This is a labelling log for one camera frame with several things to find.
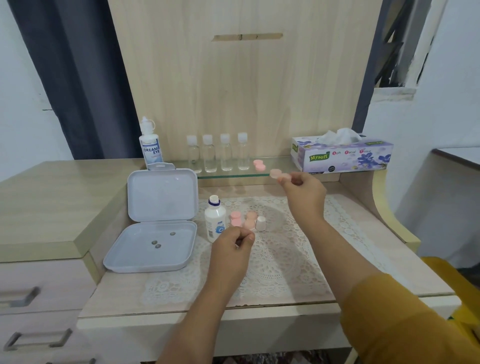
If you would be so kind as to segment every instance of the mysoft tissue box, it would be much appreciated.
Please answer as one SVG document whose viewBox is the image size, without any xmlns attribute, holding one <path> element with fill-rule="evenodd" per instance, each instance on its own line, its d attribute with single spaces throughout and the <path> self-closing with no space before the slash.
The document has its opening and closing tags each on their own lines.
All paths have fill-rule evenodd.
<svg viewBox="0 0 480 364">
<path fill-rule="evenodd" d="M 311 174 L 383 170 L 393 144 L 344 128 L 337 133 L 292 138 L 290 155 L 296 166 Z"/>
</svg>

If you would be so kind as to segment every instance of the tissue box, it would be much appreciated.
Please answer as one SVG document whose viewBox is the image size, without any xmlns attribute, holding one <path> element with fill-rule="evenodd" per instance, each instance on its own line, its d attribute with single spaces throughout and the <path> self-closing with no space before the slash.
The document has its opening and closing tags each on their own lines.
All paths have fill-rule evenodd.
<svg viewBox="0 0 480 364">
<path fill-rule="evenodd" d="M 311 174 L 385 169 L 393 144 L 361 137 L 359 142 L 344 146 L 316 143 L 318 136 L 292 138 L 290 155 L 301 171 Z"/>
</svg>

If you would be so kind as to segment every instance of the hand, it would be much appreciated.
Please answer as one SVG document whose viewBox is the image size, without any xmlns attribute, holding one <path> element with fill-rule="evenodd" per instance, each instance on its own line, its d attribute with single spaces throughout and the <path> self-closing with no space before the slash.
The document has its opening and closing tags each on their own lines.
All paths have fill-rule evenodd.
<svg viewBox="0 0 480 364">
<path fill-rule="evenodd" d="M 250 251 L 255 234 L 250 230 L 231 226 L 212 244 L 206 289 L 221 294 L 228 303 L 247 273 Z"/>
<path fill-rule="evenodd" d="M 278 178 L 278 183 L 287 194 L 288 207 L 295 221 L 305 229 L 324 219 L 326 189 L 315 177 L 305 172 L 292 172 L 292 181 Z"/>
</svg>

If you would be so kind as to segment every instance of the glass shelf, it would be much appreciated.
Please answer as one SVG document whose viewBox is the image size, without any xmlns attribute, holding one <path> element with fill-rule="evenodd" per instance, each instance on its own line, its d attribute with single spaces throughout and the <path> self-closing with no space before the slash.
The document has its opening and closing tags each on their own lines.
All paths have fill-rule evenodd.
<svg viewBox="0 0 480 364">
<path fill-rule="evenodd" d="M 261 159 L 265 164 L 265 170 L 263 172 L 257 172 L 253 161 L 255 159 Z M 176 168 L 188 168 L 188 161 L 186 160 L 175 160 L 173 162 Z M 207 173 L 204 170 L 202 165 L 202 171 L 197 173 L 199 180 L 206 180 L 211 178 L 237 178 L 237 177 L 265 177 L 270 175 L 270 170 L 279 169 L 282 172 L 290 173 L 298 171 L 297 166 L 292 162 L 291 157 L 266 157 L 266 158 L 250 158 L 250 168 L 247 170 L 240 170 L 237 168 L 237 161 L 233 160 L 233 169 L 232 170 L 222 170 L 220 168 L 220 160 L 217 161 L 217 170 L 216 172 Z"/>
</svg>

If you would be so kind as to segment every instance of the plastic box lid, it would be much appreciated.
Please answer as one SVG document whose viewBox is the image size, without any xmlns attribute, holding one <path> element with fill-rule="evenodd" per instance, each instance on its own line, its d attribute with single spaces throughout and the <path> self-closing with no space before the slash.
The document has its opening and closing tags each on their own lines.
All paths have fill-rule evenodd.
<svg viewBox="0 0 480 364">
<path fill-rule="evenodd" d="M 127 180 L 127 227 L 103 260 L 117 273 L 181 269 L 192 254 L 198 182 L 190 169 L 137 170 Z"/>
</svg>

